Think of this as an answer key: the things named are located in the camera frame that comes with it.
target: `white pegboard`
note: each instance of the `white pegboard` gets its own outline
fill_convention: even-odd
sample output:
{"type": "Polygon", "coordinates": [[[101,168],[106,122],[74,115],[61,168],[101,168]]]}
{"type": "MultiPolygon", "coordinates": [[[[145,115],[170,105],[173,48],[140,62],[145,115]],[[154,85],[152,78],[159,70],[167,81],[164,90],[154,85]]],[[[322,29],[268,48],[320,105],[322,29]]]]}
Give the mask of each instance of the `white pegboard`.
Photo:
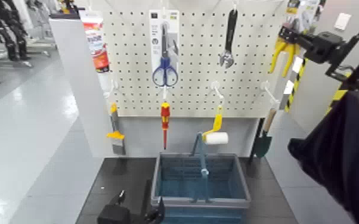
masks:
{"type": "MultiPolygon", "coordinates": [[[[217,80],[225,96],[225,117],[264,117],[271,107],[260,90],[268,80],[271,89],[278,76],[268,74],[274,44],[285,21],[285,1],[239,1],[233,41],[235,63],[220,67],[228,13],[232,1],[170,1],[179,10],[179,81],[169,89],[167,101],[174,117],[213,117],[219,98],[210,89],[217,80]]],[[[120,116],[160,116],[162,89],[151,81],[148,12],[160,1],[95,1],[103,12],[111,76],[119,89],[110,96],[120,116]]]]}

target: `pliers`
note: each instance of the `pliers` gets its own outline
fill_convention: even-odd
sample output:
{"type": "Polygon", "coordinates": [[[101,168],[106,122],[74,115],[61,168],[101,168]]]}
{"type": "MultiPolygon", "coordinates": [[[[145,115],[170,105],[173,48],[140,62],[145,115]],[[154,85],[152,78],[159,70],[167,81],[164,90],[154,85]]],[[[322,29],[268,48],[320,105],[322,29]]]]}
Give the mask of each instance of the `pliers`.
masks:
{"type": "MultiPolygon", "coordinates": [[[[291,27],[295,27],[297,25],[297,23],[298,23],[298,20],[295,19],[292,22],[291,27]]],[[[277,42],[276,42],[274,55],[273,55],[273,60],[271,61],[271,67],[270,67],[269,73],[273,73],[274,68],[276,67],[278,55],[282,51],[288,52],[287,64],[285,65],[285,68],[284,68],[283,74],[282,74],[283,77],[286,77],[287,74],[288,74],[288,70],[291,67],[292,63],[293,63],[294,55],[299,53],[299,45],[296,44],[296,41],[294,39],[285,40],[283,38],[278,38],[277,42]]]]}

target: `screwdriver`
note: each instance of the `screwdriver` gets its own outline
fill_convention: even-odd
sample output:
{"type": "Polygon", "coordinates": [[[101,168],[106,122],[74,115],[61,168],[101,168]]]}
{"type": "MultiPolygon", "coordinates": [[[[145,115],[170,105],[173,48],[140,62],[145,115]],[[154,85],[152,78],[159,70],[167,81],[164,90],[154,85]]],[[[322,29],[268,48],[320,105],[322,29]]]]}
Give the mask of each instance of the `screwdriver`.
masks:
{"type": "Polygon", "coordinates": [[[162,116],[164,150],[166,150],[166,148],[167,148],[168,121],[169,121],[169,118],[170,118],[170,104],[168,102],[162,103],[161,116],[162,116]]]}

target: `plastic basket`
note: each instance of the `plastic basket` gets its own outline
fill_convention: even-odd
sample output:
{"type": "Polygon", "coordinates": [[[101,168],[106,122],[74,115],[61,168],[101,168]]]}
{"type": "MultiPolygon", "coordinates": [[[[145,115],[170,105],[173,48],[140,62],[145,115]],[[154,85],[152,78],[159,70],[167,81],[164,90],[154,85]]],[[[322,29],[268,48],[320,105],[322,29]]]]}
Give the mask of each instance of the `plastic basket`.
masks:
{"type": "Polygon", "coordinates": [[[151,204],[157,207],[159,197],[163,197],[164,223],[239,223],[249,208],[250,195],[238,157],[206,154],[205,159],[209,171],[207,188],[201,181],[198,155],[161,153],[157,158],[151,204]]]}

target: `scissors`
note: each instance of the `scissors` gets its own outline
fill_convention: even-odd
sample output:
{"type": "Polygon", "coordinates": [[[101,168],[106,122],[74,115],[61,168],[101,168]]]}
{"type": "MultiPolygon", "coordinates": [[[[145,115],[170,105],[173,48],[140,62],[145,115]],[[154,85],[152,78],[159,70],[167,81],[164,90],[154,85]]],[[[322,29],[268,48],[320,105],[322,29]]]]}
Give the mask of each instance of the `scissors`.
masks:
{"type": "Polygon", "coordinates": [[[170,65],[167,50],[167,24],[162,24],[162,57],[160,66],[153,72],[152,79],[156,86],[174,86],[178,81],[178,74],[170,65]]]}

